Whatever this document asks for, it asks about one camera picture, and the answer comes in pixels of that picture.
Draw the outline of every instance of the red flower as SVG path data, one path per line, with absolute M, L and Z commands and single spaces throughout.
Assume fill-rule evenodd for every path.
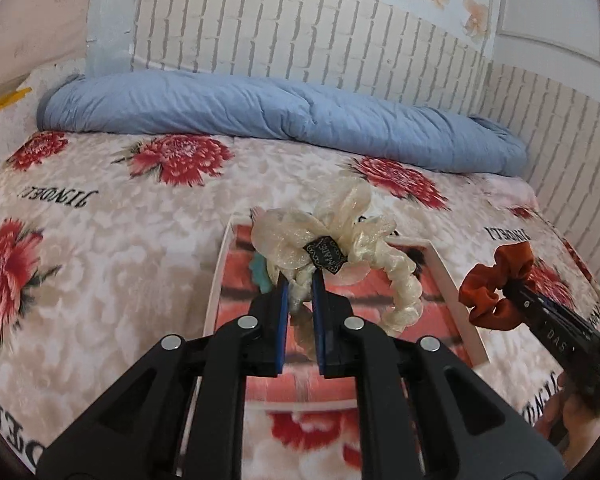
M 587 279 L 587 281 L 589 283 L 591 283 L 591 281 L 593 280 L 593 276 L 591 275 L 591 272 L 589 271 L 589 267 L 587 267 L 587 265 L 578 256 L 576 249 L 573 248 L 573 246 L 569 243 L 567 238 L 562 238 L 562 244 L 564 245 L 564 248 L 567 249 L 567 252 L 570 254 L 573 262 L 580 269 L 580 272 L 582 272 L 584 274 L 584 277 Z
M 23 231 L 18 220 L 0 226 L 0 339 L 3 330 L 20 310 L 20 292 L 33 277 L 38 258 L 40 232 Z
M 523 205 L 519 205 L 516 207 L 510 207 L 509 211 L 511 211 L 514 216 L 523 218 L 525 220 L 529 220 L 534 215 L 534 213 L 531 209 L 529 209 L 528 207 L 525 207 Z
M 273 419 L 271 434 L 286 447 L 312 451 L 334 442 L 342 443 L 342 458 L 360 469 L 360 430 L 358 410 L 316 413 L 269 413 Z
M 440 195 L 432 180 L 399 162 L 364 156 L 360 160 L 353 159 L 351 167 L 362 173 L 370 184 L 384 187 L 395 197 L 416 198 L 433 209 L 446 207 L 446 197 Z
M 14 170 L 27 171 L 33 164 L 42 164 L 44 158 L 62 152 L 68 143 L 62 132 L 44 132 L 25 142 L 8 163 Z
M 202 135 L 178 134 L 140 144 L 132 156 L 116 162 L 129 160 L 131 176 L 157 171 L 158 180 L 172 186 L 204 186 L 202 173 L 219 176 L 221 173 L 217 170 L 232 157 L 229 149 L 218 140 Z
M 541 258 L 534 261 L 529 277 L 536 284 L 537 292 L 571 310 L 575 309 L 569 284 L 562 280 L 557 270 L 549 267 Z

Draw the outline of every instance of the brick pattern wallpaper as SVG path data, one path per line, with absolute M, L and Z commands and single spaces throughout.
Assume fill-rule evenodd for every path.
M 478 113 L 527 143 L 524 179 L 544 216 L 600 282 L 600 103 L 533 72 L 494 63 Z
M 468 112 L 487 60 L 378 0 L 139 0 L 133 69 L 272 76 Z

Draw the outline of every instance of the silver screw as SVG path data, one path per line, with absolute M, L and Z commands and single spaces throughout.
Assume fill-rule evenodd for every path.
M 435 352 L 440 348 L 440 341 L 433 336 L 427 335 L 420 340 L 420 346 L 427 352 Z
M 360 330 L 365 325 L 365 320 L 358 316 L 349 316 L 344 320 L 344 326 L 349 330 Z
M 182 338 L 179 335 L 169 334 L 162 338 L 160 341 L 160 346 L 165 350 L 175 350 L 176 348 L 180 348 L 182 344 Z
M 258 318 L 255 316 L 242 316 L 238 320 L 238 326 L 243 329 L 255 328 L 258 324 Z

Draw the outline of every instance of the rust-colored scrunchie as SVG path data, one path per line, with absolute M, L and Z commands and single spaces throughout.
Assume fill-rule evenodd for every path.
M 522 316 L 513 304 L 500 300 L 496 289 L 502 288 L 509 278 L 526 280 L 534 264 L 529 242 L 502 245 L 496 249 L 496 264 L 487 267 L 477 264 L 460 285 L 459 299 L 471 309 L 469 322 L 494 330 L 512 330 L 522 323 Z

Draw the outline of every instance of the yellow strip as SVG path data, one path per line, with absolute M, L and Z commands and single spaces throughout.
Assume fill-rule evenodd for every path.
M 15 92 L 10 92 L 7 95 L 0 97 L 0 110 L 6 108 L 9 105 L 12 105 L 22 99 L 25 95 L 31 92 L 31 88 L 23 88 L 22 90 L 18 90 Z

